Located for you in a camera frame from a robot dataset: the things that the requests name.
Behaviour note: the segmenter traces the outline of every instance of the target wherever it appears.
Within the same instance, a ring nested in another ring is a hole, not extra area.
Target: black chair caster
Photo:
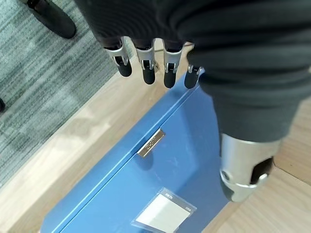
[[[2,99],[0,99],[0,113],[3,112],[5,109],[5,103],[3,102]]]
[[[31,13],[48,29],[57,35],[71,39],[76,34],[76,26],[71,18],[49,0],[21,0]]]

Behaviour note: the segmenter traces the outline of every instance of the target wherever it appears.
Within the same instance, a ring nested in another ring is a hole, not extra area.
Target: light wood surface
[[[182,55],[177,77],[188,68]],[[137,58],[133,74],[115,74],[0,190],[0,233],[37,232],[44,216],[167,92],[163,52],[156,82],[146,85]]]
[[[248,200],[233,205],[225,207],[203,233],[311,232],[311,186],[279,168]]]
[[[301,105],[275,163],[311,185],[311,99]]]

